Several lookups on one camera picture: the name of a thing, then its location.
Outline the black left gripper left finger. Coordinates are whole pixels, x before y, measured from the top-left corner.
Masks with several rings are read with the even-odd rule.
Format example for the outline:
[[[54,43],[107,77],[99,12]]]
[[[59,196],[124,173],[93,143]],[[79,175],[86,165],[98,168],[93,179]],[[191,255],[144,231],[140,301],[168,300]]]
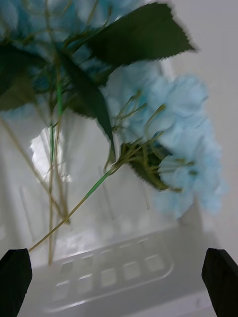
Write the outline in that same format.
[[[8,250],[0,260],[0,316],[16,317],[32,280],[27,249]]]

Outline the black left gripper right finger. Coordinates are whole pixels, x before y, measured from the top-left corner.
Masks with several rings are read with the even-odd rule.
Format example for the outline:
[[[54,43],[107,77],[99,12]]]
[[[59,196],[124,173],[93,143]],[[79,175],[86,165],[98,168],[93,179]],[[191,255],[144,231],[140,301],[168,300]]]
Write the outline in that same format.
[[[238,265],[226,250],[208,248],[202,280],[218,317],[238,317]]]

